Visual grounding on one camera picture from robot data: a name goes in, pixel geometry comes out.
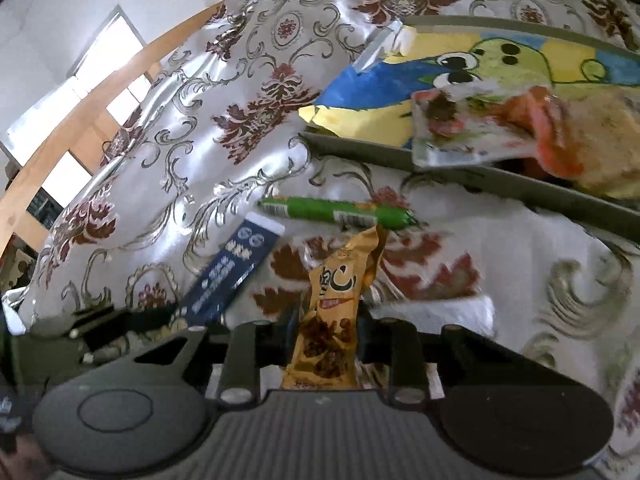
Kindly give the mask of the golden brown snack packet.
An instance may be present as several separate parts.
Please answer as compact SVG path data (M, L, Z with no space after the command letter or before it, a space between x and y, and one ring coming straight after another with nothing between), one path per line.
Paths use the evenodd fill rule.
M309 273L309 308L299 322L285 390L354 390L360 297L378 273L386 245L382 226L362 231Z

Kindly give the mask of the dark blue milk powder sachet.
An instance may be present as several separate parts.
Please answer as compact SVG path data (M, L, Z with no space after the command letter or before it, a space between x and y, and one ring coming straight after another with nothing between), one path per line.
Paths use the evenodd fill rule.
M282 223L249 212L182 298L176 315L187 326L219 323L241 286L270 255L284 232Z

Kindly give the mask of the clear packet of orange snacks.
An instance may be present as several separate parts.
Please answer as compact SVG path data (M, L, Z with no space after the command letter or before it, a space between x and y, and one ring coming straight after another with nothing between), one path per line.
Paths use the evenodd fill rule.
M533 159L589 194L638 200L636 87L488 81L419 91L411 105L412 161L421 169Z

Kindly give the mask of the small white sachet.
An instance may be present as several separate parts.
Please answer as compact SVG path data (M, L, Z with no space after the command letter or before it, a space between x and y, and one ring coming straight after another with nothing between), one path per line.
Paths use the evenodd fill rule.
M372 318L396 318L416 326L422 333L439 334L445 325L460 325L494 339L495 307L486 295L463 298L379 304L370 310Z

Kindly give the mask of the green sausage stick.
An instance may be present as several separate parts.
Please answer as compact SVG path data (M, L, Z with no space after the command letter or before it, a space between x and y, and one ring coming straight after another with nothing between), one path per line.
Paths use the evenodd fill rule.
M273 217L326 222L360 229L382 226L386 230L397 231L418 224L410 210L395 206L309 197L269 197L263 198L257 205Z

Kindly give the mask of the floral satin bedspread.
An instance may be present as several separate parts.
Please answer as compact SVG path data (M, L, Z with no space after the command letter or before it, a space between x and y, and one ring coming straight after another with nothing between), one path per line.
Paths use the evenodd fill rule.
M27 327L107 307L176 306L247 211L270 195L410 208L369 304L487 294L499 341L602 393L615 411L600 471L639 474L639 251L515 200L333 155L302 115L395 18L507 18L637 51L626 0L226 0L178 47L117 137L119 163L55 221L20 305Z

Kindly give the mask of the grey tray with cartoon lining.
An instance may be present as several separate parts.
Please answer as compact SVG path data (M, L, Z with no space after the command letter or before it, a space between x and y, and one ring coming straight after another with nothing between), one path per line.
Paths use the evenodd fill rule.
M299 112L323 153L639 237L639 57L498 18L410 18Z

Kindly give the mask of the window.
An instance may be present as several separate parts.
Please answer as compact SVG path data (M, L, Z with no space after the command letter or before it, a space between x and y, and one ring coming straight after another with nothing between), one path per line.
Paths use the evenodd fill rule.
M62 115L55 128L42 139L14 180L1 196L1 245L12 237L24 240L32 249L42 248L48 230L28 211L28 206L46 183L54 183L55 201L68 205L90 182L98 168L104 140L96 124L107 107L136 79L160 65L162 58L207 20L202 12L158 37L119 70L93 88L75 107Z

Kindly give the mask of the wooden bed frame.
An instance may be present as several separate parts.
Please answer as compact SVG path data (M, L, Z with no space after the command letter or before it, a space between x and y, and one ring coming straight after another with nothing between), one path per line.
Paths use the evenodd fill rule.
M174 52L220 7L220 3L213 4L152 41L129 63L98 84L44 139L1 197L2 248L9 245L12 236L17 236L36 252L41 249L48 231L27 212L27 208L56 164L128 84Z

